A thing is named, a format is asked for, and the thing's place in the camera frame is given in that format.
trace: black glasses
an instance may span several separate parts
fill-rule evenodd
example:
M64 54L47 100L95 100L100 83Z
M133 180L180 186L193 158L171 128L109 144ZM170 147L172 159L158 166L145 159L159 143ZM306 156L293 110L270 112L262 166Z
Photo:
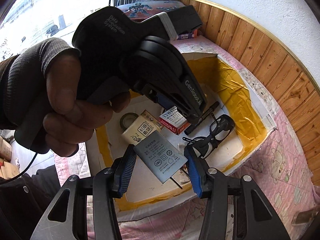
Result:
M193 139L183 137L182 139L188 142L187 145L192 144L199 153L197 153L199 158L207 158L214 149L233 131L236 124L233 119L223 114L218 118L215 118L214 114L211 114L214 122L210 125L209 135L207 137L199 136Z

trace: finger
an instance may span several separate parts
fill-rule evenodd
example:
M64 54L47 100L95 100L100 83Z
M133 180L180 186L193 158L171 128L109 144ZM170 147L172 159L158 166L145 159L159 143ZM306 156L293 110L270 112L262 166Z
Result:
M130 92L124 92L112 98L110 101L111 101L111 107L113 111L115 111L116 113L119 113L123 109L125 109L130 103L130 98L131 98Z
M88 141L93 134L93 129L78 127L57 113L47 114L43 120L43 126L46 132L56 140L69 144Z
M68 157L74 153L77 148L77 144L69 144L65 142L58 141L56 138L47 134L45 136L45 141L47 145L53 150L57 155L61 157Z
M109 103L97 106L76 100L75 106L65 118L78 127L95 129L109 122L112 114L113 110Z
M80 74L80 61L72 54L59 55L52 63L46 77L47 93L57 113L66 114L73 108Z

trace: white wall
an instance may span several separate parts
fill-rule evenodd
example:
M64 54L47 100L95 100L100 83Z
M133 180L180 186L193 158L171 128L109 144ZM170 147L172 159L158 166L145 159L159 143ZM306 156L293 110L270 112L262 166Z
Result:
M320 85L320 24L304 0L209 0L247 16L278 37Z

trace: white floor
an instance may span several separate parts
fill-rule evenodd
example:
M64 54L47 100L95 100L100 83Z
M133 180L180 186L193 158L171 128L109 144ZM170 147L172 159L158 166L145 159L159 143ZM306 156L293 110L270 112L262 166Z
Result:
M18 158L20 163L20 172L22 172L31 162L35 153L19 145L16 141L14 141L11 146L11 163L15 164L15 160ZM54 165L54 157L53 152L50 150L46 154L38 154L27 173L31 176L36 174L37 170L47 168L51 165Z

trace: outdoor view through window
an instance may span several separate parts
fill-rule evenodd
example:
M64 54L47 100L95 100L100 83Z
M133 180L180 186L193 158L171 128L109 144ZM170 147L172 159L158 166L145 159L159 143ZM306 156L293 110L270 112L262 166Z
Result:
M0 61L50 37L69 45L79 23L109 0L17 0L0 25Z

